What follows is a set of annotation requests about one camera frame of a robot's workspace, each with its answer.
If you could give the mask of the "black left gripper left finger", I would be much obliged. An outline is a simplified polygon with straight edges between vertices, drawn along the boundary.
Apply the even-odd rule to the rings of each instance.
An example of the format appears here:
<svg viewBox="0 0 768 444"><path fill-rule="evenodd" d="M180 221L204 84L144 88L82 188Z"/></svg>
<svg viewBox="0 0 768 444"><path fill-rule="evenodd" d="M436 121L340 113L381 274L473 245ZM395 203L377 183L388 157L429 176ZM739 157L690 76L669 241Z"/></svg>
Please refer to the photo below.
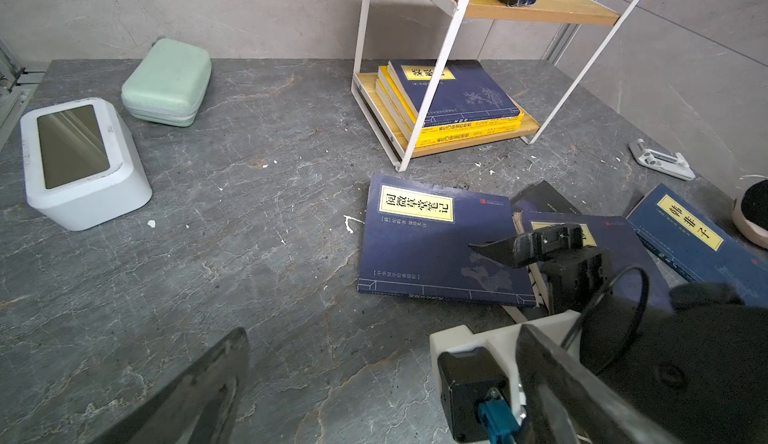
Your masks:
<svg viewBox="0 0 768 444"><path fill-rule="evenodd" d="M237 327L95 443L227 443L249 366L249 341Z"/></svg>

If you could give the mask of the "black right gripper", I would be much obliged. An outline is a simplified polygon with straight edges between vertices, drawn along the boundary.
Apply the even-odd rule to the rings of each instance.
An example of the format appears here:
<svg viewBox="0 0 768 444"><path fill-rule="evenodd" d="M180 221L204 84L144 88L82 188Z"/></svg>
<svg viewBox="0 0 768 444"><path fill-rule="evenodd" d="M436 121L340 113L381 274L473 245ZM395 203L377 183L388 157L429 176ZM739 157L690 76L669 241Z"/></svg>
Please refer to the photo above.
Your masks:
<svg viewBox="0 0 768 444"><path fill-rule="evenodd" d="M547 279L546 303L552 314L583 311L607 282L612 269L610 252L584 247L578 224L543 227L529 233L485 244L470 244L480 256L500 265L522 268L539 264Z"/></svg>

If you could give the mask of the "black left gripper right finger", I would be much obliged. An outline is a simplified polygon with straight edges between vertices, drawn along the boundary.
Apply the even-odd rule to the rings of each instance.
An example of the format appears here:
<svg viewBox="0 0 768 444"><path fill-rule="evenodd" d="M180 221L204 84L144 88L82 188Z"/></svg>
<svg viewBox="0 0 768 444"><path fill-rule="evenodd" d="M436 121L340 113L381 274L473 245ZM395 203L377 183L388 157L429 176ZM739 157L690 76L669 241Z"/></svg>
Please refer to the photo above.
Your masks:
<svg viewBox="0 0 768 444"><path fill-rule="evenodd" d="M676 443L537 327L524 324L516 362L526 396L520 443Z"/></svg>

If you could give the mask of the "yellow cartoon book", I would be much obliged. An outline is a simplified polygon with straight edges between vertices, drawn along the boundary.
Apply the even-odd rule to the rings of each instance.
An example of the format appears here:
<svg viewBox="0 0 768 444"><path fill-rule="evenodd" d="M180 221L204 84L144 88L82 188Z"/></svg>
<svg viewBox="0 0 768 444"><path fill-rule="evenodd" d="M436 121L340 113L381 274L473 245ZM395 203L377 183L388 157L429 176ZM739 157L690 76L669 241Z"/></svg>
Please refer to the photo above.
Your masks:
<svg viewBox="0 0 768 444"><path fill-rule="evenodd" d="M412 137L416 114L406 103L405 94L398 88L395 71L391 65L378 68L376 94L394 120L397 129L407 140ZM524 111L517 109L515 117L463 121L440 126L424 125L417 140L417 148L427 148L449 142L467 141L474 138L494 136L520 129L526 117Z"/></svg>

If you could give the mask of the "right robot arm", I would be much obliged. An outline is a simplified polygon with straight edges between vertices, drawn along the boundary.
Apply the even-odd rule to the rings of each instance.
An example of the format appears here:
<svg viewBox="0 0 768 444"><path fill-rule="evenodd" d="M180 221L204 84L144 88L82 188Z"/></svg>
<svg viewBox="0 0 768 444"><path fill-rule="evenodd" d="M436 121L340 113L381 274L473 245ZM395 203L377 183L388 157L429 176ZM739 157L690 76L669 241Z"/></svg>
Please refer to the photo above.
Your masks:
<svg viewBox="0 0 768 444"><path fill-rule="evenodd" d="M681 284L649 315L651 280L587 246L576 224L477 244L512 268L542 266L552 303L577 311L559 339L521 327L524 443L763 443L767 312L723 283Z"/></svg>

